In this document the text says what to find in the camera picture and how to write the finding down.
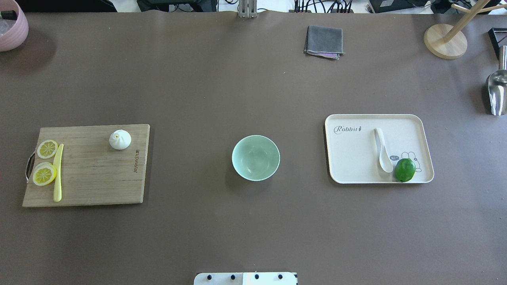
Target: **green lime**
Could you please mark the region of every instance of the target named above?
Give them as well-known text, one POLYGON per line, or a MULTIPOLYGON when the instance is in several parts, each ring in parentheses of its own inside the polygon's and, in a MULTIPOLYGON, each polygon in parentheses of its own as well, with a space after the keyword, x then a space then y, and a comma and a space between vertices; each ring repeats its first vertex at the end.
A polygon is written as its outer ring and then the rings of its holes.
POLYGON ((398 161, 396 168, 394 169, 396 179, 401 182, 407 182, 412 179, 415 174, 415 164, 410 158, 403 158, 398 161))

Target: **light green bowl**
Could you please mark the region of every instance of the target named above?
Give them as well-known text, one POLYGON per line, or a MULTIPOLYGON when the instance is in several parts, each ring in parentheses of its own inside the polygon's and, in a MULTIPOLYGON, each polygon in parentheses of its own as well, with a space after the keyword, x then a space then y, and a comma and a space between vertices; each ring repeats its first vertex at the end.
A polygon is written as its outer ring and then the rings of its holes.
POLYGON ((275 143, 262 135, 240 140, 232 151, 236 172, 250 181, 262 181, 273 175, 280 165, 280 151, 275 143))

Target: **lime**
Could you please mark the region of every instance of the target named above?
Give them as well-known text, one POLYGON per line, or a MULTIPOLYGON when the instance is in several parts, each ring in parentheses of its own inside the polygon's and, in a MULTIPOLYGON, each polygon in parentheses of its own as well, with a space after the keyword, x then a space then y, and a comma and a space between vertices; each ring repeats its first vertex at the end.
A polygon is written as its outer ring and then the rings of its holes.
POLYGON ((44 159, 50 158, 53 155, 55 155, 57 149, 58 149, 58 144, 54 140, 48 139, 48 140, 43 141, 39 145, 39 147, 37 148, 37 155, 40 158, 44 158, 44 159))
POLYGON ((38 186, 44 186, 55 180, 56 167, 50 162, 38 164, 34 169, 33 183, 38 186))
POLYGON ((403 158, 398 161, 396 168, 394 169, 396 179, 401 182, 407 182, 412 179, 415 174, 415 164, 410 158, 403 158))

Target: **pink bowl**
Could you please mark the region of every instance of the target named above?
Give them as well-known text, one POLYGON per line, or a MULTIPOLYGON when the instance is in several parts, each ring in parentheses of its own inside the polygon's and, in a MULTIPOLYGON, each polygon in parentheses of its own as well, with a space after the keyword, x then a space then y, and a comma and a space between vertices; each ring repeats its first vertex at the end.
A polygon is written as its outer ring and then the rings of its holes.
POLYGON ((28 22, 25 14, 14 0, 0 0, 0 11, 14 10, 18 14, 16 23, 6 33, 0 35, 0 52, 19 47, 28 35, 28 22))

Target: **folded towel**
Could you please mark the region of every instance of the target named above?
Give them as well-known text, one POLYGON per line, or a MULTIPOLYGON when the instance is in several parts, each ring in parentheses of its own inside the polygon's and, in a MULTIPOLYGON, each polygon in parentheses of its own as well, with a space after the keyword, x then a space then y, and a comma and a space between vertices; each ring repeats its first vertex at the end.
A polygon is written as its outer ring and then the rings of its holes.
POLYGON ((305 52, 325 58, 339 59, 343 54, 343 30, 310 25, 306 33, 305 52))

